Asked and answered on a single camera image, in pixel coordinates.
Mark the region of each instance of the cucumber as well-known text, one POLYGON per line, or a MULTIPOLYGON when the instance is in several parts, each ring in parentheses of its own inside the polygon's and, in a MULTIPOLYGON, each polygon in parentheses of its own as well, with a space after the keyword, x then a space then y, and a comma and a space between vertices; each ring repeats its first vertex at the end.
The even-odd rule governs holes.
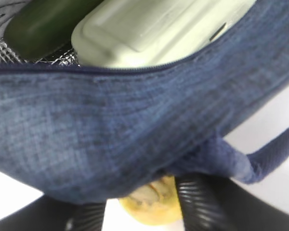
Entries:
POLYGON ((68 41, 76 25, 103 0, 32 0, 8 24, 3 39, 23 59, 35 61, 68 41))

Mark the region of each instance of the banana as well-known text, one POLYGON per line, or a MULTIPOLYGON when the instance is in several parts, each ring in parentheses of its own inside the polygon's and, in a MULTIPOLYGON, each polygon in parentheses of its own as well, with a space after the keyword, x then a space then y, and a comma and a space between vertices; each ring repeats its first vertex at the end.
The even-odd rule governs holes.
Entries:
POLYGON ((145 225, 167 225, 182 219, 174 177, 163 177, 119 199, 123 208, 145 225))

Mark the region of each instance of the denim fabric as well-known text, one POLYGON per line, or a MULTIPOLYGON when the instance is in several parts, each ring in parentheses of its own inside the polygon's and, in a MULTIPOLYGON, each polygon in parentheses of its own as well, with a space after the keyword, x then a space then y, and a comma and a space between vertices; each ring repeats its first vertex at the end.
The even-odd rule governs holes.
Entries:
POLYGON ((83 204, 124 196, 207 149, 206 167, 193 159, 187 172, 255 182, 289 154, 289 132, 249 161, 220 137, 288 84, 289 0, 258 0, 216 42, 167 68, 0 65, 0 171, 83 204))
POLYGON ((215 135, 167 167, 167 172, 175 176, 201 172, 233 177, 250 184, 263 180, 288 157, 289 128, 266 146, 249 155, 235 150, 215 135))

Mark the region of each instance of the plastic food container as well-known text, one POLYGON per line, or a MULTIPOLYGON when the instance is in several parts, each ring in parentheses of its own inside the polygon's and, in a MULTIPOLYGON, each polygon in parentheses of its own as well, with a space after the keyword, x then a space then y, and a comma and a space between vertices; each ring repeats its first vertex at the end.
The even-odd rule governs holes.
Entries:
POLYGON ((105 0, 75 28, 81 64, 154 66, 182 59, 217 39, 255 0, 105 0))

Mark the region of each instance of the bag strap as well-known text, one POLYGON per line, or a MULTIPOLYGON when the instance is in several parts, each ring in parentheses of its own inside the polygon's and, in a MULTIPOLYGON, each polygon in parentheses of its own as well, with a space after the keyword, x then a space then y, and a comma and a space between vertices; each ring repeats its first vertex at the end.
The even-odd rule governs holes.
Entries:
POLYGON ((200 172, 251 184, 263 180, 289 157, 289 128, 260 150, 245 155, 216 133, 166 170, 175 176, 200 172))

